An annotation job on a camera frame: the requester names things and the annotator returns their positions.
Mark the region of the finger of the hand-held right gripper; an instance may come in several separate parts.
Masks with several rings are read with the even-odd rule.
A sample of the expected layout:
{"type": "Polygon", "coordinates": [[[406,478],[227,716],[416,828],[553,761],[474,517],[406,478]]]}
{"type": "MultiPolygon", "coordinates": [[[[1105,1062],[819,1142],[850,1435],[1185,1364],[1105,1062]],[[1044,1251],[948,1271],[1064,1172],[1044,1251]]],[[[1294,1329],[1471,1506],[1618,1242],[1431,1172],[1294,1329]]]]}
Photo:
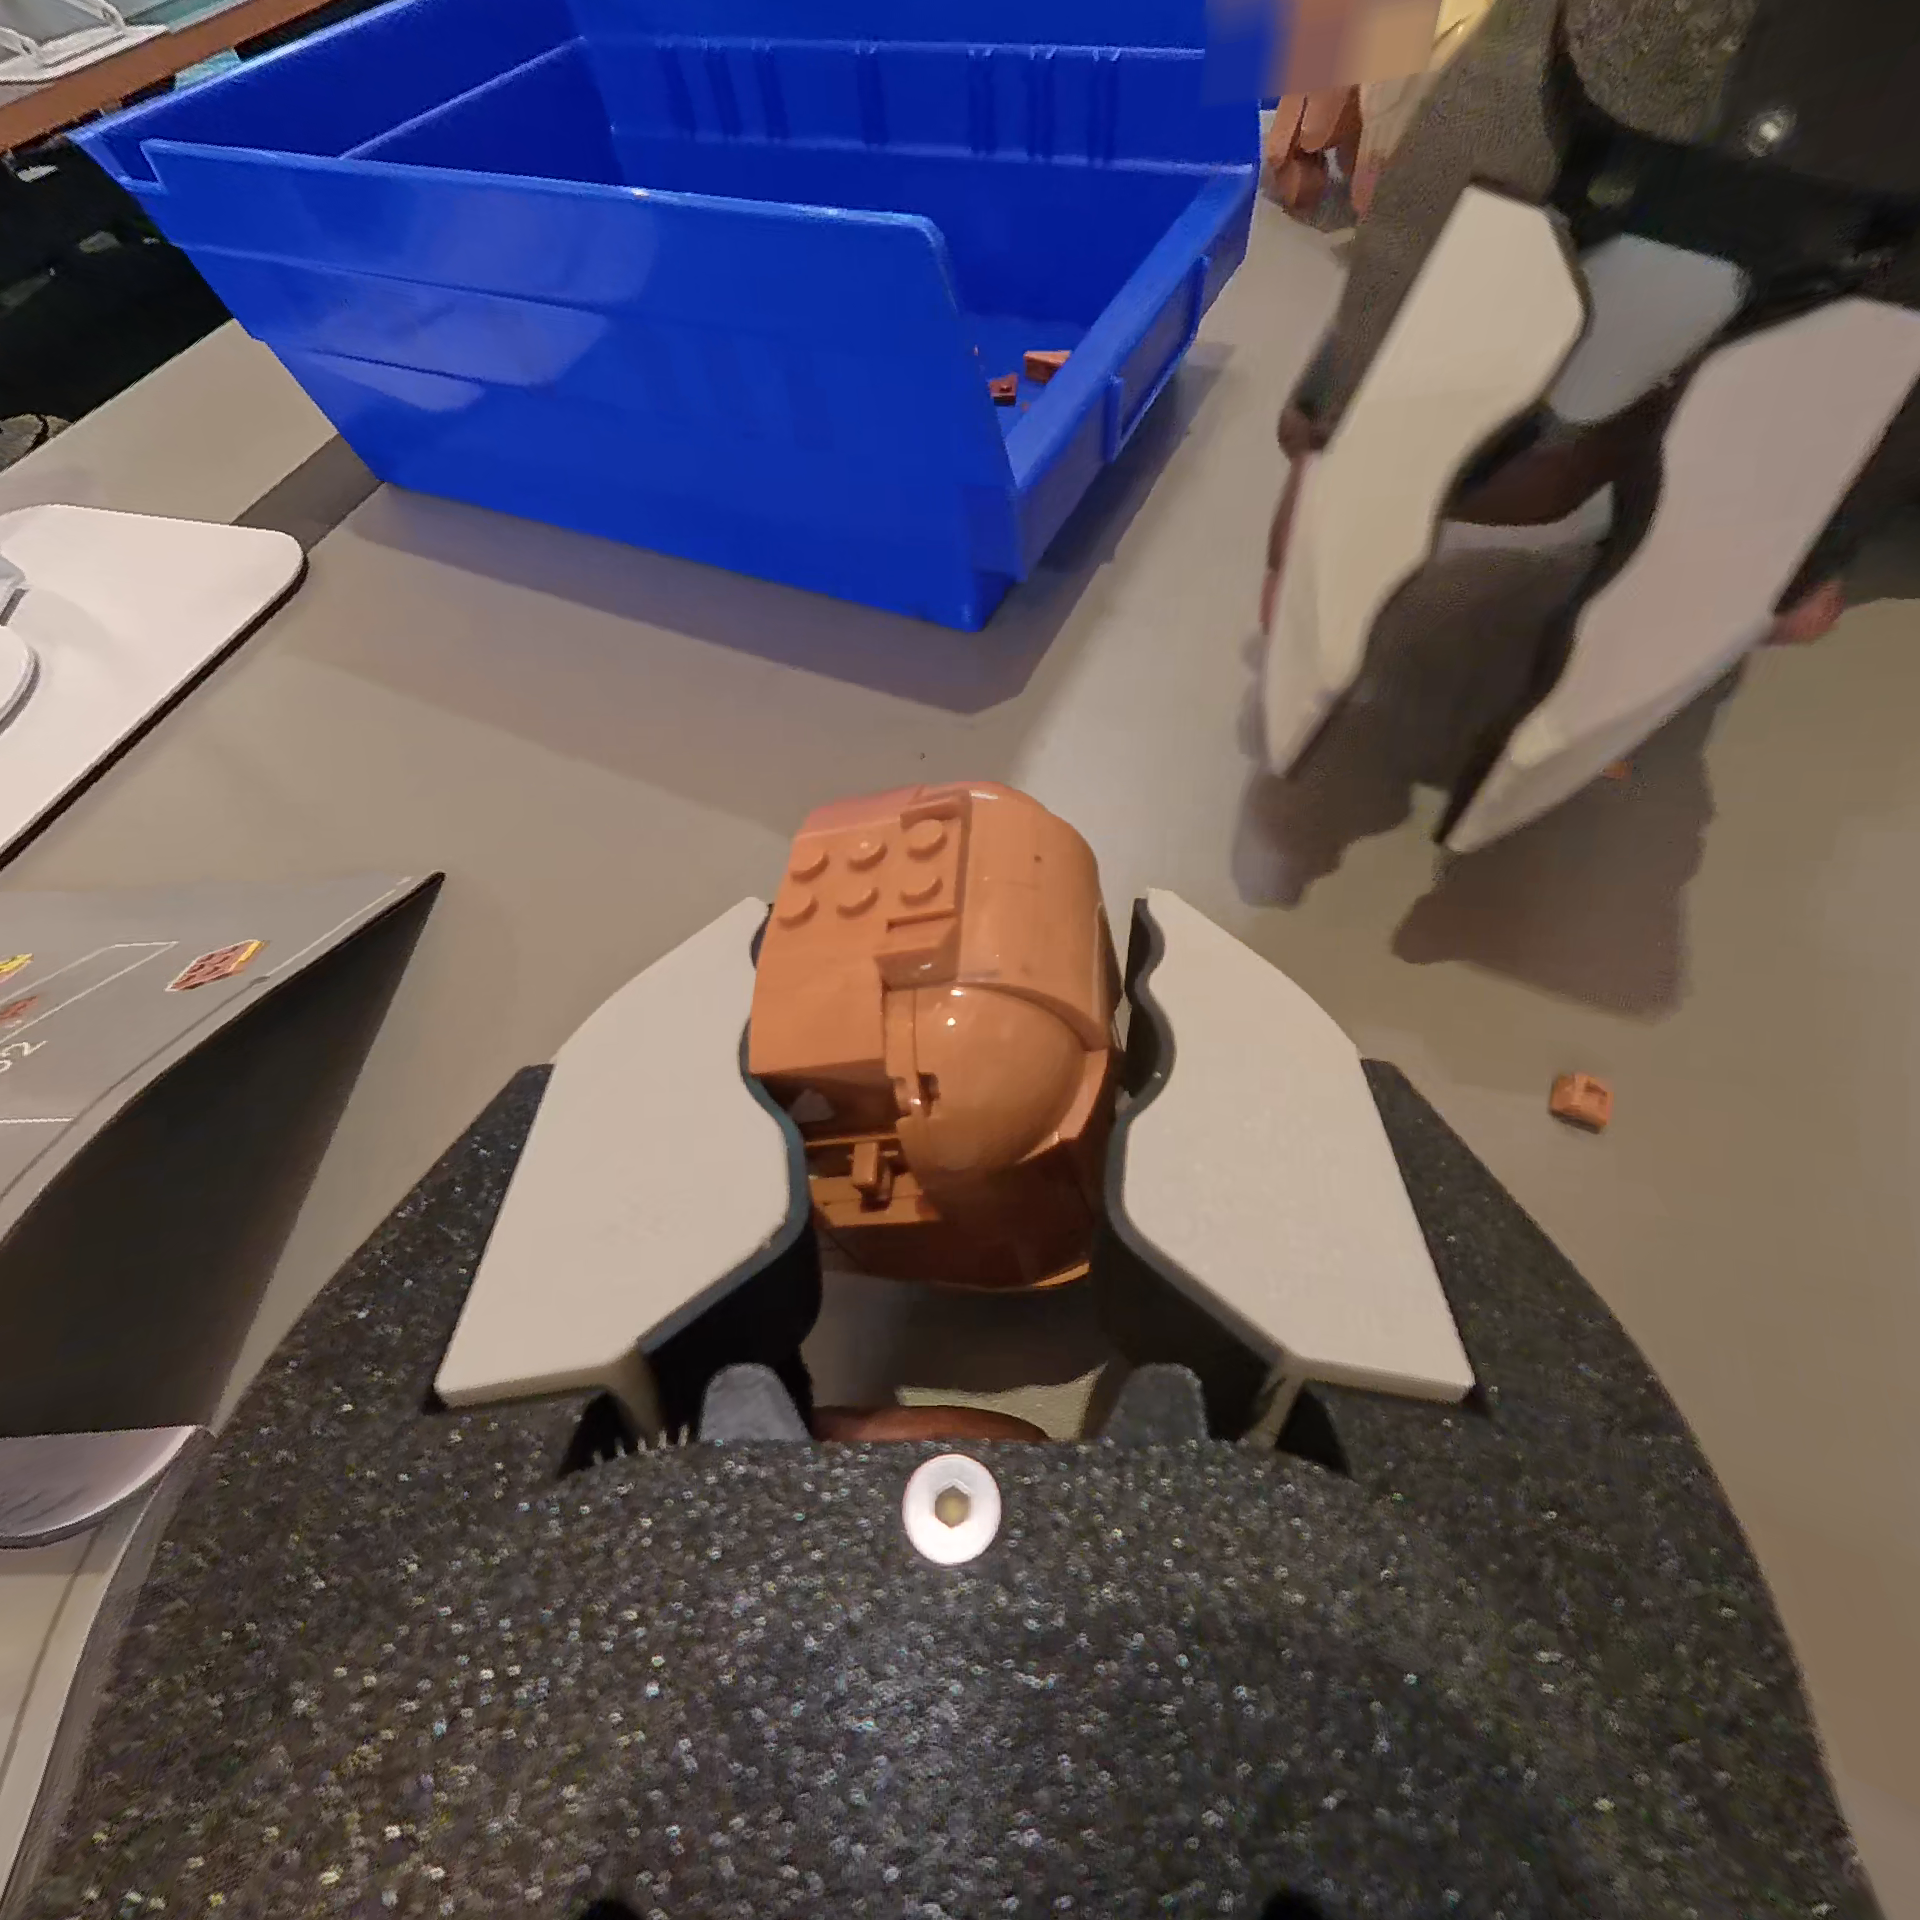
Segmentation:
{"type": "Polygon", "coordinates": [[[1443,831],[1475,852],[1632,756],[1752,651],[1918,375],[1918,315],[1825,303],[1702,364],[1643,540],[1578,611],[1560,679],[1443,831]]]}
{"type": "Polygon", "coordinates": [[[1268,772],[1287,775],[1353,691],[1382,612],[1428,562],[1457,479],[1548,395],[1586,325],[1562,225],[1468,187],[1328,443],[1289,483],[1264,615],[1268,772]]]}

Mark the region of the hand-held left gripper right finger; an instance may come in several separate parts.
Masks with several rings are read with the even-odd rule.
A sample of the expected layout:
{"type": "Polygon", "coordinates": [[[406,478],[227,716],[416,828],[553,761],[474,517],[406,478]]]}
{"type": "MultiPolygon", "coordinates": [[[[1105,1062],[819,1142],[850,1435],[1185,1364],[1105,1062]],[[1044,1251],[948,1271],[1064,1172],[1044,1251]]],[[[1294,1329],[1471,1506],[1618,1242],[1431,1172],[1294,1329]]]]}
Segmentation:
{"type": "Polygon", "coordinates": [[[1180,1367],[1211,1434],[1312,1386],[1460,1405],[1475,1369],[1350,1033],[1169,889],[1134,906],[1102,1326],[1180,1367]]]}

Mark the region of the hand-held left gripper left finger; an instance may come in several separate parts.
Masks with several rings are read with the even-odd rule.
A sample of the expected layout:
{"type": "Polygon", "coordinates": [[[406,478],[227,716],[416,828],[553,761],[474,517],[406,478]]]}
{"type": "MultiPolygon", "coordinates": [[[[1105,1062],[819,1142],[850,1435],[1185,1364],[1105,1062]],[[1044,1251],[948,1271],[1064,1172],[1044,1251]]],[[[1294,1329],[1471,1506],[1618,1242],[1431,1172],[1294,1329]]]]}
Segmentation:
{"type": "Polygon", "coordinates": [[[448,1409],[610,1397],[643,1437],[811,1437],[806,1153],[747,1073],[767,917],[743,898],[560,1047],[439,1362],[448,1409]]]}

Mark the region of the brown lego head model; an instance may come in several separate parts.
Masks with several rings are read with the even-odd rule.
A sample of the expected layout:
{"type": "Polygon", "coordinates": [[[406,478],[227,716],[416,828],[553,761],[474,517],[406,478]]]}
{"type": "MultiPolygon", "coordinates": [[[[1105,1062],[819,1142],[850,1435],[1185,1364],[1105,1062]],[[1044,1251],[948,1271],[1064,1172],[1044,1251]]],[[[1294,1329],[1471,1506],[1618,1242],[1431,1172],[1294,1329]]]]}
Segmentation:
{"type": "Polygon", "coordinates": [[[814,1222],[879,1281],[1033,1293],[1092,1259],[1121,967],[1079,829],[996,782],[817,807],[759,938],[747,1067],[814,1222]]]}

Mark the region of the blue plastic parts bin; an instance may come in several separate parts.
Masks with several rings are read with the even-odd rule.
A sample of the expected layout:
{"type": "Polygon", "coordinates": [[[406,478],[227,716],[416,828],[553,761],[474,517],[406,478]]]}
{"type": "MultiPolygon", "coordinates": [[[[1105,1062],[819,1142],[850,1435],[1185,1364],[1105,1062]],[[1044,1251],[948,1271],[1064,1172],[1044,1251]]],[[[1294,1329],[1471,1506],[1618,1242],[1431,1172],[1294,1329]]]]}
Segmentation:
{"type": "Polygon", "coordinates": [[[1256,185],[676,140],[639,183],[147,156],[161,227],[386,483],[964,634],[1167,389],[1256,185]],[[996,409],[1027,350],[1073,358],[996,409]]]}

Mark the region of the tan lego creature model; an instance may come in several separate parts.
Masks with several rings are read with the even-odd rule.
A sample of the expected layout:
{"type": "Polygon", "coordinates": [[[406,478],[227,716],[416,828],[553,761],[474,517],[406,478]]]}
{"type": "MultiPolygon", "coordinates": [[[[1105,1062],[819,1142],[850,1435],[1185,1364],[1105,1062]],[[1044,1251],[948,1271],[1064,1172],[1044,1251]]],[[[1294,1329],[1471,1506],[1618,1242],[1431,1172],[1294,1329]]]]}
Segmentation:
{"type": "Polygon", "coordinates": [[[1280,98],[1264,134],[1267,197],[1297,222],[1363,222],[1418,90],[1378,79],[1280,98]]]}

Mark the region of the lego instruction booklet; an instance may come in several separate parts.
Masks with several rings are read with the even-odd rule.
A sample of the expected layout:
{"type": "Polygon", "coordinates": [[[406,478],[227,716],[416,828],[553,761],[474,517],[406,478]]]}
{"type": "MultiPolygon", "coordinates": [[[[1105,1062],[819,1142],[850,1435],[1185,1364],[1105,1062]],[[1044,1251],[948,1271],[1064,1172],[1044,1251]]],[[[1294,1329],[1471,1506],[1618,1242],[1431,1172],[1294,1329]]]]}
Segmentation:
{"type": "Polygon", "coordinates": [[[4,1772],[88,1547],[225,1399],[441,885],[4,892],[4,1772]]]}

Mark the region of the person's right hand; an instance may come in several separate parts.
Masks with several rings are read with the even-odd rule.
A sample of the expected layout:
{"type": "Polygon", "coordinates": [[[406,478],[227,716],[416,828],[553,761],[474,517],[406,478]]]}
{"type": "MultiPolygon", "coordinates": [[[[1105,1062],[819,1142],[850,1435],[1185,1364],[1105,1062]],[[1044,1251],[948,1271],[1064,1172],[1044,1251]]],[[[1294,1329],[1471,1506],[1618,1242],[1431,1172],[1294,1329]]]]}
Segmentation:
{"type": "MultiPolygon", "coordinates": [[[[1488,475],[1468,479],[1457,489],[1446,518],[1471,525],[1495,525],[1498,531],[1535,531],[1563,521],[1584,509],[1603,489],[1625,479],[1630,452],[1651,450],[1657,431],[1657,406],[1646,403],[1627,414],[1570,430],[1551,427],[1543,439],[1515,452],[1498,452],[1488,475]]],[[[1321,450],[1327,434],[1308,414],[1287,404],[1279,426],[1280,445],[1289,459],[1289,474],[1264,550],[1264,580],[1259,594],[1259,629],[1271,629],[1280,589],[1283,561],[1291,514],[1310,458],[1321,450]]],[[[1832,634],[1846,612],[1846,588],[1828,579],[1795,593],[1774,618],[1767,642],[1814,642],[1832,634]]]]}

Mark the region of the long brown desk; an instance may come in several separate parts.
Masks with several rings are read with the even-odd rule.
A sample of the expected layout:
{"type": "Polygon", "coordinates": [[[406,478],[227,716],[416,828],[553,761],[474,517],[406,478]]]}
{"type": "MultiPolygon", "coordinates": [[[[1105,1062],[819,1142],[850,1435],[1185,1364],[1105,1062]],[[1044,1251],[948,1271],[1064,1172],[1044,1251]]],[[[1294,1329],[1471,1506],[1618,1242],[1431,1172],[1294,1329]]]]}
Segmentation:
{"type": "Polygon", "coordinates": [[[2,150],[23,150],[57,138],[129,98],[176,79],[249,41],[283,29],[302,33],[324,2],[207,2],[158,4],[158,29],[147,38],[122,37],[105,55],[48,78],[2,84],[2,150]]]}

